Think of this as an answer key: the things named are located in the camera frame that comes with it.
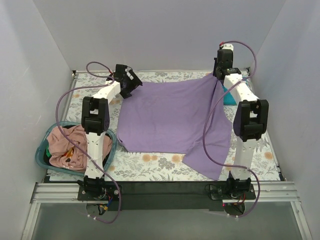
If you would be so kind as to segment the purple t shirt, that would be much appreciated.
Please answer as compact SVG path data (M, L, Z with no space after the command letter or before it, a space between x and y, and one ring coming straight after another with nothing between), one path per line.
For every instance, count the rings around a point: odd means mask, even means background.
M212 75L145 82L122 101L117 139L129 152L184 154L187 166L217 180L232 133L223 93L222 84Z

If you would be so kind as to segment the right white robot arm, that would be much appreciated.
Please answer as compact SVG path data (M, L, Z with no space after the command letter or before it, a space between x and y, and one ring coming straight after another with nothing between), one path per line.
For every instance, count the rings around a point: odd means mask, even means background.
M251 168L258 140L267 130L269 103L259 99L248 87L238 68L233 67L234 46L223 43L214 59L213 75L221 81L237 104L233 132L237 137L234 165L229 172L226 192L237 199L251 184Z

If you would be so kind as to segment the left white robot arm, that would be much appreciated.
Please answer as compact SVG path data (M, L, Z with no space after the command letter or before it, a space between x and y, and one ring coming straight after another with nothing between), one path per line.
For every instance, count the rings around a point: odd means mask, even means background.
M106 82L93 96L82 100L81 125L87 140L87 167L84 176L88 179L100 179L104 172L103 145L110 126L109 104L117 96L123 99L132 96L131 92L143 83L130 66L117 64L115 71L106 77Z

